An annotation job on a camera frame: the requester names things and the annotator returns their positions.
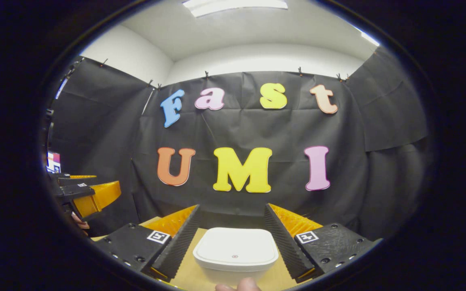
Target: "white box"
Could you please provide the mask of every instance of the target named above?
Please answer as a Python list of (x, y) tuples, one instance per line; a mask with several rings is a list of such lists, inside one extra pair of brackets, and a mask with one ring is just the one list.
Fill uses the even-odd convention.
[(260, 279), (279, 256), (270, 232), (224, 227), (209, 229), (193, 254), (211, 282), (232, 286), (242, 278)]

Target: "table surface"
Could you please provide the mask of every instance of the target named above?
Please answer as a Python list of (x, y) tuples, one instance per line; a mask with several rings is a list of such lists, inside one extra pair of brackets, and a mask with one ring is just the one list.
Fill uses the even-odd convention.
[[(140, 225), (145, 226), (158, 219), (160, 219), (160, 217), (154, 217), (153, 219), (145, 221), (144, 223), (140, 223)], [(170, 281), (170, 284), (188, 291), (212, 291), (215, 289), (215, 284), (207, 280), (205, 273), (196, 263), (192, 253), (194, 248), (197, 246), (197, 243), (199, 243), (199, 240), (202, 238), (206, 231), (207, 230), (203, 228), (197, 229), (197, 232), (195, 233), (195, 236), (190, 243), (186, 254), (184, 255), (176, 277)], [(103, 237), (105, 236), (99, 236), (91, 239), (97, 241)], [(279, 255), (278, 260), (274, 263), (274, 265), (268, 269), (268, 271), (260, 280), (257, 281), (257, 284), (263, 291), (280, 291), (298, 285), (290, 277), (281, 254)]]

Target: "black fabric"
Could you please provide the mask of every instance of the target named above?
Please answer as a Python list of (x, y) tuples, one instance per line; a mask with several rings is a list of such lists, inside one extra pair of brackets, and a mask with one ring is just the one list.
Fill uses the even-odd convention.
[(386, 48), (379, 46), (346, 84), (359, 106), (366, 151), (404, 146), (427, 136), (422, 91)]
[[(427, 132), (411, 81), (392, 59), (378, 59), (381, 68), (372, 58), (362, 67), (371, 70), (357, 70), (348, 83), (312, 74), (239, 72), (160, 91), (87, 59), (54, 104), (52, 146), (61, 153), (63, 171), (107, 180), (100, 182), (120, 180), (122, 196), (89, 221), (93, 234), (195, 204), (201, 204), (200, 227), (264, 228), (264, 205), (273, 203), (321, 224), (341, 223), (369, 239), (387, 237), (418, 204), (430, 148), (419, 146), (427, 144)], [(265, 83), (285, 87), (285, 108), (261, 106), (259, 90)], [(318, 84), (333, 91), (335, 114), (323, 113), (309, 92)], [(213, 87), (225, 91), (224, 107), (197, 109), (200, 92)], [(160, 103), (179, 89), (185, 91), (181, 118), (165, 128)], [(330, 187), (309, 192), (309, 159), (303, 151), (312, 146), (329, 148)], [(179, 173), (179, 149), (196, 150), (186, 184), (174, 187), (159, 180), (160, 147), (176, 151), (172, 175)], [(271, 191), (249, 193), (245, 185), (239, 192), (214, 190), (218, 160), (213, 151), (220, 147), (233, 148), (242, 163), (253, 148), (272, 149)]]

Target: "pink letter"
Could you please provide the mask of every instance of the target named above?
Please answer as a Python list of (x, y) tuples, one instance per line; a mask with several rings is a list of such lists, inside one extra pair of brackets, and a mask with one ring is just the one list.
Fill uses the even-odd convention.
[(305, 155), (310, 160), (310, 179), (305, 189), (308, 191), (324, 190), (330, 186), (327, 180), (327, 167), (325, 156), (328, 153), (327, 147), (310, 147), (305, 149)]
[(202, 97), (199, 97), (195, 101), (195, 106), (199, 109), (209, 108), (211, 110), (218, 110), (224, 107), (224, 103), (222, 103), (222, 98), (224, 97), (224, 90), (222, 90), (221, 88), (204, 89), (201, 92), (201, 96)]

